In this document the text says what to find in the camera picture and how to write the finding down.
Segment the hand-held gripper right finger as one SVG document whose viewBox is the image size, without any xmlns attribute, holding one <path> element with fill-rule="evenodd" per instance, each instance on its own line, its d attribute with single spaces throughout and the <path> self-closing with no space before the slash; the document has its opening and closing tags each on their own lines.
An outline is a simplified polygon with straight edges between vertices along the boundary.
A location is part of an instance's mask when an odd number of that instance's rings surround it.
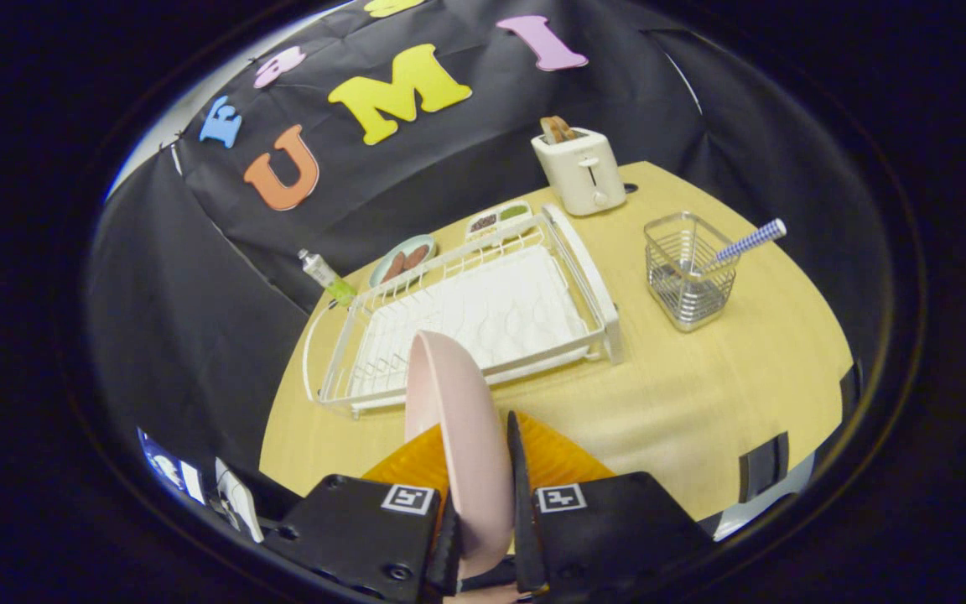
<svg viewBox="0 0 966 604">
<path fill-rule="evenodd" d="M 647 471 L 609 476 L 574 442 L 507 415 L 517 588 L 534 603 L 630 603 L 714 538 Z"/>
</svg>

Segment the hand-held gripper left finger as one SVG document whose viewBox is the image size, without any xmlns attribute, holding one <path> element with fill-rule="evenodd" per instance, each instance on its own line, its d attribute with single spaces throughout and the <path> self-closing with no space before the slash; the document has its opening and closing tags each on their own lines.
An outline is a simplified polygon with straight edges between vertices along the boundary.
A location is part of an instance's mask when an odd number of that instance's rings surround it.
<svg viewBox="0 0 966 604">
<path fill-rule="evenodd" d="M 392 603 L 437 603 L 459 587 L 460 520 L 446 502 L 439 425 L 364 477 L 330 474 L 264 539 L 281 558 Z"/>
</svg>

